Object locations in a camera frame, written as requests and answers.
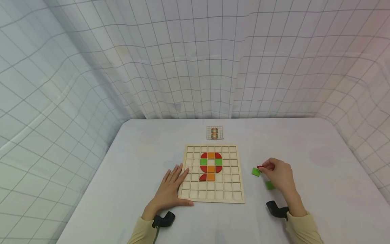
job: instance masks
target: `hand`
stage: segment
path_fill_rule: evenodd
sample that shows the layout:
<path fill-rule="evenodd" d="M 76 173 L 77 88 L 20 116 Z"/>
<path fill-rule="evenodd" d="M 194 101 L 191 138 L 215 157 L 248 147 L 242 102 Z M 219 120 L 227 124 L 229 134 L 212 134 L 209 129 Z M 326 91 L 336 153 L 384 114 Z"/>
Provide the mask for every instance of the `hand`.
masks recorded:
<path fill-rule="evenodd" d="M 189 169 L 186 169 L 183 174 L 180 175 L 182 168 L 183 164 L 180 164 L 180 166 L 176 165 L 172 172 L 170 169 L 168 169 L 163 180 L 161 181 L 161 185 L 158 188 L 156 195 L 145 207 L 144 213 L 141 216 L 143 220 L 153 220 L 155 215 L 159 211 L 164 209 L 172 208 L 175 206 L 194 205 L 193 201 L 179 199 L 177 197 L 177 189 L 179 188 L 180 184 L 183 182 L 184 178 L 189 172 Z"/>
<path fill-rule="evenodd" d="M 294 192 L 295 183 L 291 166 L 279 159 L 269 158 L 259 167 L 260 172 L 266 174 L 271 183 L 281 191 L 282 194 Z"/>

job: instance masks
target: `wooden grid board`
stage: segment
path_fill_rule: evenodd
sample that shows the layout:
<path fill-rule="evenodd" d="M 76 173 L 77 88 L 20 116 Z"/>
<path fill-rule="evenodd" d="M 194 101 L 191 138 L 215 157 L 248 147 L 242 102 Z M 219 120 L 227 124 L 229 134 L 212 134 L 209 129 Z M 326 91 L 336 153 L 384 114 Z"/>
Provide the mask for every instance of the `wooden grid board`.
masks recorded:
<path fill-rule="evenodd" d="M 186 145 L 183 169 L 190 169 L 179 198 L 215 203 L 245 203 L 236 145 Z"/>
<path fill-rule="evenodd" d="M 206 139 L 207 140 L 221 140 L 221 139 L 223 139 L 222 126 L 207 126 Z"/>

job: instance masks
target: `red semicircle tile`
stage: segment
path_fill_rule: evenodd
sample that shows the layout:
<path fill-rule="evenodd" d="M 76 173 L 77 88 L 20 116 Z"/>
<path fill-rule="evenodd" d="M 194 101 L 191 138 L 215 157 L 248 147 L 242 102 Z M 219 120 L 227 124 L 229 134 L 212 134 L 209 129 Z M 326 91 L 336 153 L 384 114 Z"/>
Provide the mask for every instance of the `red semicircle tile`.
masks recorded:
<path fill-rule="evenodd" d="M 207 180 L 207 174 L 202 174 L 199 178 L 199 180 L 204 180 L 206 181 Z"/>
<path fill-rule="evenodd" d="M 201 165 L 200 169 L 204 172 L 207 173 L 207 165 Z"/>

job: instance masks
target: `white curtain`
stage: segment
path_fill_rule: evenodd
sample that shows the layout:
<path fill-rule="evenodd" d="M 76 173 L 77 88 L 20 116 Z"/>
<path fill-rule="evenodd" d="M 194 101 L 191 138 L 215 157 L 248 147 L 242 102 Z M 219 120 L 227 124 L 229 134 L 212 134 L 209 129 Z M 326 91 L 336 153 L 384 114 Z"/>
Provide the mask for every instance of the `white curtain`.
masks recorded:
<path fill-rule="evenodd" d="M 0 242 L 55 242 L 128 119 L 323 117 L 390 202 L 389 16 L 389 0 L 0 0 Z"/>

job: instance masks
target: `loose green tile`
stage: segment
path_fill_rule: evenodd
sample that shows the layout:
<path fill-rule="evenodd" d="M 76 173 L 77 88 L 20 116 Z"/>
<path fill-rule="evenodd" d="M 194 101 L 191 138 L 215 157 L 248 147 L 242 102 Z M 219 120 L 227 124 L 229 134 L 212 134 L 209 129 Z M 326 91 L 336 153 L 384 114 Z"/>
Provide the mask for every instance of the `loose green tile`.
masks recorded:
<path fill-rule="evenodd" d="M 253 168 L 252 169 L 252 175 L 255 175 L 255 176 L 259 177 L 260 176 L 260 171 L 257 168 Z"/>
<path fill-rule="evenodd" d="M 222 159 L 215 159 L 215 165 L 222 165 Z"/>
<path fill-rule="evenodd" d="M 267 187 L 267 190 L 273 190 L 275 189 L 275 187 L 272 185 L 272 183 L 270 181 L 267 181 L 266 182 L 266 187 Z"/>
<path fill-rule="evenodd" d="M 200 165 L 207 165 L 207 159 L 200 159 Z"/>

